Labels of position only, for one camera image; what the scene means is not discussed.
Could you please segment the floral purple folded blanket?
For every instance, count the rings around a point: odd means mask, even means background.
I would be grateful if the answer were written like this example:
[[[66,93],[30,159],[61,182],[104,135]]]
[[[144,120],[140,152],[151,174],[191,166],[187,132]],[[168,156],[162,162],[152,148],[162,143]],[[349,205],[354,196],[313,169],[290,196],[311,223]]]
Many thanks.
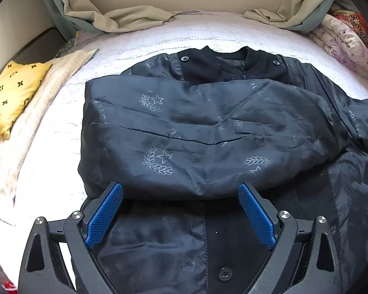
[[[347,24],[328,13],[308,36],[340,64],[368,81],[368,48]]]

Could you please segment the cream striped towel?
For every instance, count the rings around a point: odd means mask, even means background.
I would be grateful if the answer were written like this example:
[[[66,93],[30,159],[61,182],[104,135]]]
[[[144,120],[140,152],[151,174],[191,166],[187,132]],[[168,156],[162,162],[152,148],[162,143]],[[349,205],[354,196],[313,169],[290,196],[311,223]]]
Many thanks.
[[[42,118],[62,86],[95,54],[78,50],[53,59],[51,67],[33,98],[28,102],[10,130],[10,138],[0,135],[0,195],[13,198],[18,174]]]

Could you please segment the white textured bed cover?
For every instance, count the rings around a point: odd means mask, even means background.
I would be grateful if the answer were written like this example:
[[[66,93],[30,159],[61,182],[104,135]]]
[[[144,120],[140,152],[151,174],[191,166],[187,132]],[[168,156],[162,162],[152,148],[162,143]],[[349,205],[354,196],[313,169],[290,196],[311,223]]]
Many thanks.
[[[67,218],[86,198],[78,163],[88,80],[119,74],[156,54],[203,47],[234,52],[245,46],[312,64],[349,97],[368,98],[368,81],[342,66],[312,40],[230,13],[180,15],[164,26],[145,31],[84,36],[76,48],[92,50],[94,57],[63,85],[47,109],[20,169],[12,209],[8,214],[0,212],[0,264],[8,278],[18,281],[35,219]]]

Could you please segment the black patterned jacket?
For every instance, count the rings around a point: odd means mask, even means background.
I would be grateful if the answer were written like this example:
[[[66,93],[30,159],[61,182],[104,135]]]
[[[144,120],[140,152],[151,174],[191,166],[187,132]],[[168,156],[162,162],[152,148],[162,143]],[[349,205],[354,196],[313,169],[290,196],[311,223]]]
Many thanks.
[[[248,183],[294,218],[324,216],[342,292],[368,273],[368,99],[310,64],[244,47],[159,54],[85,85],[78,167],[123,202],[97,262],[118,293],[242,293],[268,256]]]

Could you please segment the dark bed headboard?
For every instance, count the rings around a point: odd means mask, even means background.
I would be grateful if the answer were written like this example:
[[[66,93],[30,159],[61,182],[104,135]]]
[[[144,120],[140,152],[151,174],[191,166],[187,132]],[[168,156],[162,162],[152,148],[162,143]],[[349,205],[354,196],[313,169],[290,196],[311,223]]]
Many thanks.
[[[17,50],[12,56],[6,54],[7,46],[0,42],[0,74],[9,61],[19,64],[32,62],[47,62],[58,53],[59,49],[67,42],[64,36],[56,28],[49,28],[37,35],[30,42]]]

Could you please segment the yellow patterned cushion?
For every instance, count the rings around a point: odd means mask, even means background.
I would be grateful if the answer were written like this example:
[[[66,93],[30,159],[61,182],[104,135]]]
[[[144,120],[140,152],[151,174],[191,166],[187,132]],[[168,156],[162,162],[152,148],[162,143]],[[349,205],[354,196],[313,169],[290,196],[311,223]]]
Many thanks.
[[[50,63],[18,64],[9,61],[0,74],[0,135],[10,138],[10,130],[40,87]]]

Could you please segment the orange leopard print fabric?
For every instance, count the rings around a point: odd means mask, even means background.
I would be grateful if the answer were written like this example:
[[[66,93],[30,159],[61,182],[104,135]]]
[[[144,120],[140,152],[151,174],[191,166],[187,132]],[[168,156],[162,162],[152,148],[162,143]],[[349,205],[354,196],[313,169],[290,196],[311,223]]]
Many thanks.
[[[347,24],[368,48],[368,25],[360,13],[340,9],[332,11],[331,15]]]

